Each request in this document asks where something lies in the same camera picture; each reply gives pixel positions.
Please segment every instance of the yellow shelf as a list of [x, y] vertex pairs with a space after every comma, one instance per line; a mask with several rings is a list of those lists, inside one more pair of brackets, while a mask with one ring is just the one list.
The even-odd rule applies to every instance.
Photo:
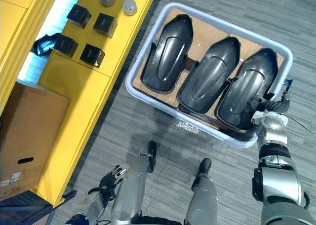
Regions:
[[55, 0], [0, 0], [0, 114]]
[[[105, 8], [99, 0], [79, 0], [78, 4], [87, 8], [92, 17], [84, 29], [68, 22], [62, 32], [79, 44], [73, 57], [53, 51], [39, 79], [39, 85], [72, 100], [39, 186], [34, 190], [54, 207], [63, 202], [70, 176], [153, 0], [135, 0], [138, 11], [133, 16], [123, 13], [123, 1], [116, 0], [113, 6]], [[118, 22], [112, 38], [93, 29], [100, 12], [114, 16]], [[79, 59], [87, 43], [105, 52], [100, 68]]]

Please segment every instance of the black wire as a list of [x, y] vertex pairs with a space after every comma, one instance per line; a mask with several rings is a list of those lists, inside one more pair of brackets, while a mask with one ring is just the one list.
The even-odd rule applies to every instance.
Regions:
[[304, 192], [304, 198], [306, 200], [306, 204], [304, 206], [304, 209], [308, 209], [309, 205], [310, 205], [310, 197], [308, 196], [308, 194], [306, 192]]
[[106, 224], [102, 224], [102, 225], [108, 225], [108, 224], [111, 223], [111, 220], [100, 220], [100, 221], [98, 221], [98, 223], [99, 223], [99, 222], [108, 222], [108, 223], [106, 223]]
[[297, 121], [296, 119], [294, 119], [293, 117], [289, 116], [289, 115], [286, 115], [286, 114], [283, 114], [283, 113], [280, 113], [280, 115], [284, 115], [290, 119], [292, 119], [293, 121], [295, 121], [296, 123], [298, 123], [300, 126], [302, 126], [304, 129], [306, 129], [308, 132], [310, 132], [312, 135], [315, 135], [312, 131], [310, 131], [307, 127], [305, 127], [302, 123], [300, 123], [299, 121]]

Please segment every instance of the black square block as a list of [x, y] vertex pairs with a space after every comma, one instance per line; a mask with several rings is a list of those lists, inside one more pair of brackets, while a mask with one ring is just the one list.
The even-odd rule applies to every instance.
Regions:
[[87, 44], [80, 56], [80, 59], [94, 67], [99, 68], [105, 53], [98, 47]]
[[70, 22], [77, 24], [82, 28], [86, 26], [90, 18], [91, 14], [89, 10], [77, 4], [74, 4], [69, 14], [67, 15], [67, 19]]
[[64, 53], [70, 58], [73, 56], [75, 50], [78, 47], [78, 43], [76, 43], [72, 38], [67, 37], [65, 35], [60, 34], [55, 42], [54, 49]]
[[118, 23], [113, 16], [100, 13], [93, 28], [96, 32], [112, 38]]

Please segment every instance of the cardboard box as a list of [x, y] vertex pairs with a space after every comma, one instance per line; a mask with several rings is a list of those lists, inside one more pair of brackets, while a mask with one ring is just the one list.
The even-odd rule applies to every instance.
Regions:
[[39, 183], [70, 99], [16, 82], [1, 115], [0, 200]]

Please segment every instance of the plastic storage bin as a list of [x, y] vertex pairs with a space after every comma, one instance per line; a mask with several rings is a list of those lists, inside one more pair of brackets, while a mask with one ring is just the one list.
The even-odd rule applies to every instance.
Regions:
[[166, 17], [168, 16], [168, 14], [170, 13], [170, 11], [173, 8], [177, 8], [182, 10], [185, 13], [188, 13], [191, 16], [196, 17], [197, 19], [200, 19], [220, 30], [223, 30], [229, 34], [235, 34], [238, 35], [240, 37], [243, 37], [245, 39], [248, 39], [250, 41], [253, 41], [261, 46], [264, 47], [269, 47], [271, 49], [273, 49], [275, 52], [281, 54], [284, 57], [284, 61], [282, 63], [282, 65], [279, 67], [279, 71], [277, 74], [276, 79], [274, 80], [274, 83], [272, 84], [271, 88], [270, 88], [270, 92], [271, 93], [275, 93], [275, 95], [281, 90], [283, 82], [288, 74], [288, 72], [291, 69], [292, 66], [292, 62], [293, 62], [293, 54], [292, 52], [285, 47], [284, 45], [277, 43], [273, 40], [270, 40], [266, 37], [263, 37], [261, 35], [258, 35], [256, 33], [253, 33], [249, 30], [246, 30], [244, 28], [241, 28], [237, 25], [231, 24], [229, 22], [226, 22], [224, 20], [221, 20], [219, 18], [216, 18], [214, 16], [208, 15], [206, 13], [203, 13], [199, 10], [193, 9], [191, 7], [188, 7], [186, 5], [183, 4], [179, 4], [179, 3], [170, 3], [168, 5], [166, 5], [164, 7], [164, 9], [161, 11], [158, 19], [156, 20], [156, 23], [153, 27], [153, 29], [151, 30], [149, 36], [147, 37], [138, 57], [137, 60], [135, 62], [135, 64], [133, 65], [132, 69], [130, 70], [130, 72], [128, 73], [127, 79], [126, 79], [126, 88], [127, 91], [134, 97], [180, 119], [183, 120], [187, 123], [190, 123], [191, 125], [197, 127], [198, 129], [216, 137], [219, 140], [225, 141], [226, 143], [232, 145], [233, 147], [236, 148], [247, 148], [250, 147], [252, 145], [254, 145], [257, 141], [257, 136], [255, 133], [253, 133], [253, 135], [251, 137], [248, 137], [245, 140], [242, 139], [235, 139], [223, 132], [220, 132], [217, 129], [214, 129], [212, 127], [210, 127], [209, 125], [205, 124], [204, 122], [193, 118], [190, 115], [186, 115], [185, 113], [174, 109], [162, 102], [159, 102], [158, 100], [142, 93], [141, 91], [139, 91], [138, 89], [134, 88], [132, 86], [132, 83], [139, 71], [139, 69], [141, 68], [141, 65], [144, 61], [144, 59], [146, 58], [146, 56], [149, 54], [150, 49], [151, 49], [151, 43], [156, 41], [156, 36], [159, 32], [159, 30], [162, 28], [162, 26], [164, 25], [164, 21], [166, 19]]

